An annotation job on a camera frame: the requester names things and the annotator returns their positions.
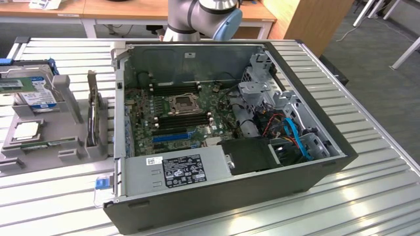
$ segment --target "barcode sticker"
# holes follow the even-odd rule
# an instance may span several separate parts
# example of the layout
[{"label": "barcode sticker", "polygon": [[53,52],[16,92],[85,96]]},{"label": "barcode sticker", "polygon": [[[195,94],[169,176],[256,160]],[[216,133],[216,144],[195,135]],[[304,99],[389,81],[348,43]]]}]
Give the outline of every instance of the barcode sticker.
[{"label": "barcode sticker", "polygon": [[23,87],[24,85],[21,84],[20,80],[1,80],[0,81],[0,87],[7,88],[7,87]]},{"label": "barcode sticker", "polygon": [[148,166],[161,164],[161,163],[163,163],[163,157],[161,156],[145,158],[145,165],[148,165]]},{"label": "barcode sticker", "polygon": [[64,17],[79,17],[79,14],[57,14],[57,16],[64,16]]}]

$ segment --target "desk leg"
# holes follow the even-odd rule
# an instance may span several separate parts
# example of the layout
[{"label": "desk leg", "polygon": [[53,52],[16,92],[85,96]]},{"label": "desk leg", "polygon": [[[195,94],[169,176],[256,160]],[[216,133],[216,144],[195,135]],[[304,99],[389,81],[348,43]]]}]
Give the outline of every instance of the desk leg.
[{"label": "desk leg", "polygon": [[84,25],[84,31],[88,38],[97,38],[96,37],[96,31],[95,31],[95,25],[96,20],[95,19],[81,19],[81,23]]},{"label": "desk leg", "polygon": [[420,37],[417,38],[417,40],[415,41],[415,43],[412,44],[412,46],[407,49],[405,53],[401,55],[401,57],[399,58],[399,60],[395,62],[395,64],[391,66],[392,69],[397,69],[400,67],[400,65],[403,64],[403,62],[407,60],[407,58],[409,57],[409,55],[415,52],[415,50],[420,47]]},{"label": "desk leg", "polygon": [[367,14],[367,12],[368,12],[368,10],[369,10],[369,8],[371,8],[373,2],[375,2],[375,0],[369,0],[369,1],[368,1],[365,7],[363,8],[363,10],[361,10],[361,12],[360,12],[360,14],[359,14],[359,16],[357,16],[356,21],[355,21],[355,23],[353,23],[353,27],[360,26],[360,23],[361,23],[361,21],[363,21],[363,19],[364,19],[364,17],[365,17],[365,14]]},{"label": "desk leg", "polygon": [[396,0],[396,1],[395,1],[393,5],[392,5],[392,7],[391,7],[391,9],[389,9],[389,11],[387,12],[385,16],[383,17],[384,20],[388,19],[389,15],[391,15],[391,13],[392,13],[392,11],[393,11],[396,5],[400,3],[400,1],[401,1],[401,0]]},{"label": "desk leg", "polygon": [[385,1],[385,0],[379,0],[379,1],[377,1],[377,3],[376,3],[376,5],[375,5],[375,7],[373,7],[373,9],[372,9],[372,11],[371,11],[371,13],[369,13],[369,15],[368,15],[368,18],[369,18],[369,19],[372,19],[372,18],[375,17],[376,12],[379,11],[379,7],[381,6],[381,4],[383,4],[384,1]]},{"label": "desk leg", "polygon": [[272,24],[273,23],[271,21],[267,21],[263,23],[263,26],[260,28],[260,32],[257,34],[257,39],[268,39],[268,34],[269,34]]}]

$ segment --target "motherboard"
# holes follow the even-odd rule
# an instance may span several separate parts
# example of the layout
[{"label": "motherboard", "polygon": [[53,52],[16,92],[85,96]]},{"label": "motherboard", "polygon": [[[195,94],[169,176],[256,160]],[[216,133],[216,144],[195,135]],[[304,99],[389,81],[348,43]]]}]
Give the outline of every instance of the motherboard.
[{"label": "motherboard", "polygon": [[241,137],[228,90],[216,82],[125,89],[133,155],[209,147]]}]

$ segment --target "aluminum workbench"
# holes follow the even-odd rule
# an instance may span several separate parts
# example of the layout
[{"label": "aluminum workbench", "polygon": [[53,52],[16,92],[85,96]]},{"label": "aluminum workbench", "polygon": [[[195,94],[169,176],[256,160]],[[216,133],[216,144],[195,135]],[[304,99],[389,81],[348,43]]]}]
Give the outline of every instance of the aluminum workbench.
[{"label": "aluminum workbench", "polygon": [[[109,141],[115,96],[112,41],[32,38],[27,44],[15,44],[8,55],[25,60],[53,58],[59,72],[71,77],[76,99],[87,98],[87,71],[100,74],[99,88],[109,101]],[[272,43],[359,152],[359,158],[308,192],[137,235],[419,235],[419,165],[305,45],[293,40]],[[11,121],[11,102],[9,96],[0,97],[0,142]],[[103,209],[93,205],[93,182],[112,170],[113,159],[108,158],[0,178],[0,235],[119,235]]]}]

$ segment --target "wooden cabinet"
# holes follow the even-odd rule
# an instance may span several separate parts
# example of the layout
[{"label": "wooden cabinet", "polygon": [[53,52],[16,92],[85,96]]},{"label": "wooden cabinet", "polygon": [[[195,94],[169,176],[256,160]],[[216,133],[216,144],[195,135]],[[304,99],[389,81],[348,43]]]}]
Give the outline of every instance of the wooden cabinet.
[{"label": "wooden cabinet", "polygon": [[320,56],[353,0],[261,0],[277,18],[269,39],[300,39]]}]

